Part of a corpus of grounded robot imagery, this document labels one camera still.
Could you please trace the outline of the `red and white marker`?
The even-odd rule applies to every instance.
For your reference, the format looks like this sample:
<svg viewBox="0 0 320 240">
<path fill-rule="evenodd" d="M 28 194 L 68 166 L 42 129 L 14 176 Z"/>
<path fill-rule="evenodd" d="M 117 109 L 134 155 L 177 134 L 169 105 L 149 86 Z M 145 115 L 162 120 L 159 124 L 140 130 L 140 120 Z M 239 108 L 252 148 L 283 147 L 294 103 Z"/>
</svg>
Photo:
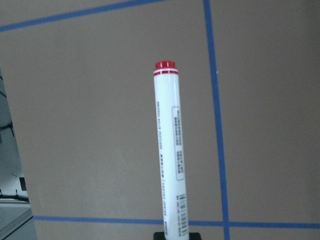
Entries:
<svg viewBox="0 0 320 240">
<path fill-rule="evenodd" d="M 189 220 L 179 71 L 161 60 L 153 71 L 162 214 L 166 240 L 188 240 Z"/>
</svg>

